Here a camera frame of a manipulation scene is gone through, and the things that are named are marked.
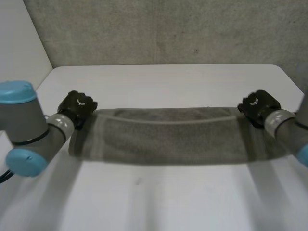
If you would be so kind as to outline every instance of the concrete wall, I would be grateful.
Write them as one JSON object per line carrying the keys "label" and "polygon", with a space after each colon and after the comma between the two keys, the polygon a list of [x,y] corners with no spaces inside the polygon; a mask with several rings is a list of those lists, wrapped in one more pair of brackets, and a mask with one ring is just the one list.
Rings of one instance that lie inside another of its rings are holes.
{"label": "concrete wall", "polygon": [[24,0],[53,67],[276,64],[308,85],[307,0]]}
{"label": "concrete wall", "polygon": [[22,0],[0,0],[0,82],[26,80],[35,88],[52,70]]}

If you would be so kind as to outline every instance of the cable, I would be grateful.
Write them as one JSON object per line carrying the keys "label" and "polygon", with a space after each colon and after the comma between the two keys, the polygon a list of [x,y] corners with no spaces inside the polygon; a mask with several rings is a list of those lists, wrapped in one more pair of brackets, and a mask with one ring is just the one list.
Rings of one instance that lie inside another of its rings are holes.
{"label": "cable", "polygon": [[14,175],[10,170],[7,170],[2,176],[0,176],[0,184],[7,181]]}

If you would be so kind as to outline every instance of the gray towel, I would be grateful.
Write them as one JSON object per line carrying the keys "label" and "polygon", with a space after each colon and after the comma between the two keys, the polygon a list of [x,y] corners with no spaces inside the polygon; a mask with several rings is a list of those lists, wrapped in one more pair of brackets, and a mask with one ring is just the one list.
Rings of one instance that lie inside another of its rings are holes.
{"label": "gray towel", "polygon": [[286,152],[235,107],[97,110],[69,145],[81,159],[137,165],[215,165]]}

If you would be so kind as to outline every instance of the table surface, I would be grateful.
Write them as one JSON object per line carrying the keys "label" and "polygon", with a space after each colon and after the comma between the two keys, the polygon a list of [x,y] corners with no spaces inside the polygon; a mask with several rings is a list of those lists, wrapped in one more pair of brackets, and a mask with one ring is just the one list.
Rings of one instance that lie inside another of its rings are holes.
{"label": "table surface", "polygon": [[[76,66],[38,88],[45,114],[71,90],[103,108],[237,106],[264,89],[284,109],[302,92],[274,65]],[[11,149],[0,137],[0,163]],[[308,170],[294,157],[224,166],[141,167],[80,162],[68,143],[39,177],[0,185],[0,230],[301,231],[308,228]]]}

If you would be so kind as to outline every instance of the blue cap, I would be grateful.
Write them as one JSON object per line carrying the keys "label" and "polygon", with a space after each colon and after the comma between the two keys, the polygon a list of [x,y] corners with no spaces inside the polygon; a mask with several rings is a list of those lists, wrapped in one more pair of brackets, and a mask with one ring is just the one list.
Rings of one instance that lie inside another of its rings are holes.
{"label": "blue cap", "polygon": [[12,149],[6,156],[9,169],[22,177],[35,177],[45,170],[47,161],[34,151],[27,149]]}
{"label": "blue cap", "polygon": [[296,155],[300,163],[308,167],[308,144],[304,146]]}
{"label": "blue cap", "polygon": [[36,97],[37,95],[29,82],[10,81],[0,83],[1,104],[26,103],[36,99]]}

